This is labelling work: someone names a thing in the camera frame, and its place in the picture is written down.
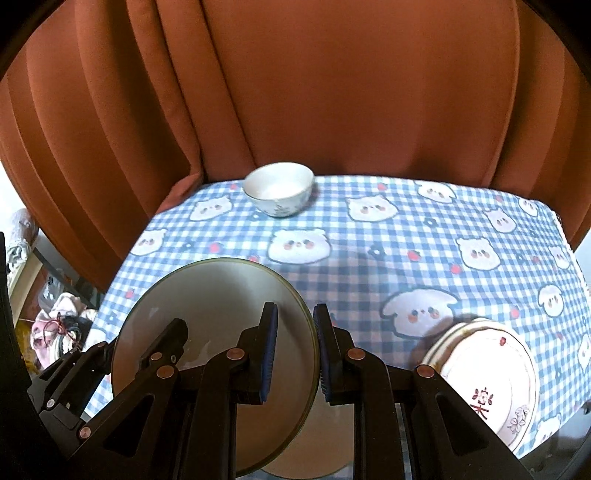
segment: stacked plate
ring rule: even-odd
[[[514,452],[538,407],[531,351],[510,327],[486,319],[458,323],[427,352],[431,365]]]

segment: red string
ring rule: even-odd
[[[78,347],[79,346],[79,342],[76,341],[76,337],[73,336],[70,332],[68,332],[68,330],[66,329],[65,325],[61,321],[61,312],[57,312],[57,318],[56,319],[49,320],[43,326],[43,341],[45,342],[45,346],[46,347],[49,347],[49,345],[47,345],[47,339],[45,337],[45,334],[46,334],[47,326],[50,323],[56,323],[57,324],[57,333],[58,333],[58,335],[67,335],[70,338],[70,340],[72,340],[72,344],[73,344],[74,347]]]

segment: bowl rim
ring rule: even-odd
[[[249,177],[252,177],[255,173],[260,172],[261,170],[263,170],[264,168],[270,167],[270,166],[274,166],[274,165],[297,165],[298,167],[303,167],[305,168],[311,175],[311,179],[310,181],[304,186],[302,187],[301,190],[299,190],[297,193],[294,193],[293,195],[289,195],[286,197],[276,197],[276,198],[272,198],[272,199],[262,199],[262,198],[258,198],[255,197],[249,193],[246,192],[246,188],[245,188],[245,184],[246,181],[249,179]],[[279,202],[281,200],[289,200],[292,198],[297,197],[298,195],[301,195],[302,193],[304,193],[306,190],[308,190],[313,184],[314,184],[314,172],[312,171],[312,169],[310,167],[305,166],[302,163],[297,163],[297,162],[292,162],[292,161],[280,161],[280,162],[273,162],[273,163],[268,163],[267,165],[262,165],[256,169],[254,169],[252,172],[250,172],[242,181],[242,192],[244,193],[244,195],[246,195],[247,197],[249,197],[251,200],[257,200],[258,202]]]
[[[308,418],[308,415],[310,414],[310,410],[311,410],[312,405],[314,403],[314,398],[316,397],[316,390],[318,389],[318,383],[320,381],[320,349],[318,346],[318,337],[316,336],[316,327],[314,326],[314,319],[312,318],[312,315],[310,313],[310,309],[308,308],[308,305],[306,305],[306,302],[304,301],[304,299],[301,297],[299,292],[294,288],[294,286],[291,285],[291,283],[289,283],[285,278],[283,278],[283,276],[279,275],[279,273],[277,273],[275,270],[272,270],[271,268],[267,267],[266,265],[262,265],[257,262],[252,262],[252,261],[246,260],[244,258],[234,258],[234,257],[206,258],[205,260],[198,260],[196,262],[191,262],[189,264],[183,265],[182,267],[166,274],[161,279],[159,279],[156,283],[154,283],[154,285],[152,285],[148,290],[146,290],[142,294],[142,296],[135,302],[134,306],[131,307],[131,310],[129,311],[129,313],[125,317],[125,321],[123,322],[123,325],[121,326],[121,329],[119,330],[119,333],[117,334],[117,338],[115,340],[115,348],[113,349],[113,360],[115,359],[115,354],[117,352],[117,345],[119,343],[119,337],[121,335],[121,332],[123,332],[123,329],[125,328],[125,324],[127,323],[127,318],[129,318],[129,316],[134,312],[134,310],[137,308],[137,306],[139,305],[141,300],[144,298],[144,296],[146,296],[160,282],[163,282],[168,277],[172,276],[174,273],[176,273],[180,270],[184,270],[184,269],[192,267],[196,264],[206,264],[206,263],[214,263],[214,262],[246,264],[246,265],[249,265],[249,266],[252,266],[255,268],[259,268],[262,271],[265,271],[267,273],[270,273],[273,277],[275,277],[276,280],[279,280],[287,288],[287,290],[293,295],[294,300],[300,306],[302,313],[306,317],[306,322],[309,327],[309,333],[310,333],[310,336],[312,339],[312,348],[313,348],[313,352],[314,352],[314,372],[313,372],[313,376],[312,376],[311,389],[310,389],[310,392],[308,393],[308,400],[306,402],[306,406],[304,408],[304,411],[302,412],[302,415],[300,416],[297,424],[295,425],[295,428],[291,431],[291,433],[288,435],[288,437],[279,445],[279,447],[277,447],[267,457],[263,458],[263,460],[256,463],[255,465],[252,465],[251,467],[245,468],[240,471],[236,471],[236,477],[239,477],[239,476],[244,476],[244,475],[248,475],[250,473],[253,473],[256,470],[260,470],[265,465],[267,465],[268,463],[275,460],[281,454],[281,452],[283,452],[283,450],[285,450],[287,448],[287,446],[299,434],[301,428],[304,426],[304,423],[306,422],[306,419]],[[123,387],[119,391],[118,394],[120,394],[124,389],[125,389],[125,387]],[[111,392],[113,394],[113,397],[115,397],[115,378],[113,376],[113,372],[111,372]]]

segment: table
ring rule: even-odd
[[[93,341],[114,338],[163,276],[224,256],[276,270],[309,308],[327,303],[356,345],[397,367],[420,363],[454,322],[485,317],[513,327],[540,372],[540,403],[519,457],[591,398],[589,292],[559,219],[541,202],[451,184],[330,176],[316,179],[301,213],[273,219],[254,208],[239,181],[212,184],[153,218],[105,297]],[[560,311],[548,304],[548,286],[558,288]],[[436,322],[426,316],[430,308]],[[105,380],[87,413],[111,399]],[[330,478],[350,477],[348,467]]]

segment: cartoon bear print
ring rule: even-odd
[[[501,264],[499,255],[486,238],[458,238],[462,260],[475,270],[493,270]]]
[[[556,285],[546,285],[538,293],[538,305],[544,307],[546,315],[550,317],[559,316],[564,310],[562,290]]]
[[[142,233],[134,247],[131,249],[132,255],[142,256],[153,254],[162,246],[166,228],[160,230],[146,230]]]
[[[519,199],[519,206],[521,207],[521,210],[523,210],[528,215],[532,217],[538,216],[538,206],[531,200]]]
[[[496,210],[484,210],[484,214],[497,232],[510,233],[517,226],[513,218],[507,215],[500,207]]]
[[[548,420],[538,423],[538,431],[535,434],[534,446],[541,445],[555,434],[560,428],[560,414]]]
[[[226,195],[215,199],[197,202],[189,219],[193,222],[211,220],[212,218],[219,217],[230,210],[232,210],[232,202],[230,201],[229,195]]]
[[[349,216],[358,222],[381,222],[398,214],[398,209],[382,195],[347,199]]]
[[[400,337],[424,338],[447,330],[454,322],[453,310],[457,298],[434,288],[415,288],[388,298],[380,315],[394,322]]]
[[[548,247],[548,250],[554,257],[554,262],[556,262],[558,268],[566,270],[570,267],[569,257],[562,247]]]
[[[589,338],[588,333],[585,333],[581,339],[577,358],[579,359],[579,365],[581,368],[586,370],[587,366],[589,366],[589,360],[591,359],[591,338]]]
[[[416,181],[418,194],[426,199],[439,203],[452,203],[456,198],[453,190],[443,183],[436,181]]]
[[[327,258],[330,244],[324,230],[279,230],[269,243],[267,256],[283,264],[308,264]]]

